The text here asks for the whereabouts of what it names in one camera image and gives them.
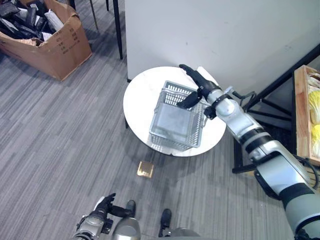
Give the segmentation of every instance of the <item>floor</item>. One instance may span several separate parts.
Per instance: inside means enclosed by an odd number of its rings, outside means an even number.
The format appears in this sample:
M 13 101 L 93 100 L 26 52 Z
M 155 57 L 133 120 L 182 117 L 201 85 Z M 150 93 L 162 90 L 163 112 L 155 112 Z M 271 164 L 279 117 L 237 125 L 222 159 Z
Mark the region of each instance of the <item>floor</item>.
M 172 227 L 221 240 L 291 240 L 280 202 L 256 181 L 232 174 L 233 141 L 226 132 L 196 157 L 162 155 L 125 129 L 113 7 L 76 1 L 93 56 L 64 82 L 0 53 L 0 236 L 4 240 L 68 239 L 103 195 L 137 202 L 142 239 L 156 237 L 164 208 Z M 124 0 L 119 1 L 124 56 Z M 136 175 L 140 161 L 155 166 Z

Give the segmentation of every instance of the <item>shoe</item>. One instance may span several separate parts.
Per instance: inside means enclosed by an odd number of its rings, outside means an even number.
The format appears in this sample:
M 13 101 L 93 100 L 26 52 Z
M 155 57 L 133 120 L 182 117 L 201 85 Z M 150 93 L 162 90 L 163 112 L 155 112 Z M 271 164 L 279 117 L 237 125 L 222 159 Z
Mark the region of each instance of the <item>shoe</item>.
M 170 209 L 166 208 L 165 210 L 163 210 L 160 220 L 160 231 L 158 235 L 159 238 L 164 236 L 163 230 L 170 227 L 171 217 L 172 213 Z
M 125 208 L 131 210 L 131 214 L 128 215 L 128 218 L 134 218 L 136 216 L 136 202 L 135 201 L 133 201 L 133 200 L 128 201 Z

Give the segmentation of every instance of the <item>cable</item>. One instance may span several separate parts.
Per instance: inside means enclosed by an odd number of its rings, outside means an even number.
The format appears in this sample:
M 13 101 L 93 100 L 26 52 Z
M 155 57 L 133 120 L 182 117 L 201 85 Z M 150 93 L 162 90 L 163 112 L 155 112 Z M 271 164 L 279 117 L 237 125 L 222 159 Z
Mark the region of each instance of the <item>cable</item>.
M 240 95 L 238 92 L 236 91 L 233 91 L 232 94 L 234 96 L 236 96 L 238 99 L 241 99 L 240 101 L 240 106 L 242 107 L 242 103 L 243 103 L 243 100 L 248 98 L 248 97 L 251 97 L 250 100 L 248 101 L 247 105 L 249 105 L 251 103 L 251 101 L 256 97 L 256 92 L 255 91 L 252 91 L 252 92 L 249 92 L 247 95 Z
M 307 157 L 306 157 L 306 158 L 303 158 L 303 157 L 300 157 L 300 156 L 295 155 L 295 154 L 293 154 L 293 156 L 294 156 L 296 159 L 298 159 L 298 160 L 300 160 L 301 162 L 303 162 L 303 163 L 305 163 L 306 165 L 308 165 L 308 167 L 312 169 L 313 174 L 314 174 L 314 177 L 315 177 L 315 184 L 314 184 L 314 186 L 313 186 L 312 188 L 313 188 L 314 190 L 317 190 L 317 188 L 318 188 L 318 186 L 319 186 L 319 176 L 318 176 L 318 173 L 317 173 L 316 168 L 309 162 L 309 158 L 307 158 Z

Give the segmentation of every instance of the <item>wooden crate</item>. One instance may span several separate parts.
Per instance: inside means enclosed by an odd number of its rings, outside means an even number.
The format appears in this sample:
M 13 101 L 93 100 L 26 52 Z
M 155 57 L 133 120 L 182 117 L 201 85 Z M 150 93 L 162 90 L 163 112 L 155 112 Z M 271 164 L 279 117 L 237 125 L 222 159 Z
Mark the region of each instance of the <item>wooden crate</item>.
M 311 164 L 320 166 L 320 158 L 316 158 L 312 155 L 312 123 L 310 118 L 307 79 L 309 73 L 318 73 L 318 71 L 306 65 L 303 65 L 294 71 L 296 153 L 300 157 L 308 157 Z

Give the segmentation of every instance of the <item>table top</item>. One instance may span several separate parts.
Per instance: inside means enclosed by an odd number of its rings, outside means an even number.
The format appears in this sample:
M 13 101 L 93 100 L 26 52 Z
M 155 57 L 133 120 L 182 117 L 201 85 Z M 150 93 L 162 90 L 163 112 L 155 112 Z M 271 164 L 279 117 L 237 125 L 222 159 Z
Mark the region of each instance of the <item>table top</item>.
M 207 80 L 218 85 L 203 67 L 199 67 L 197 71 Z M 202 130 L 201 144 L 198 148 L 192 147 L 185 151 L 179 151 L 151 142 L 149 129 L 160 92 L 166 81 L 192 89 L 198 88 L 185 71 L 179 67 L 155 67 L 140 73 L 129 83 L 123 97 L 123 111 L 129 127 L 143 143 L 163 154 L 190 157 L 205 153 L 220 141 L 226 130 L 226 124 L 218 117 L 206 121 Z

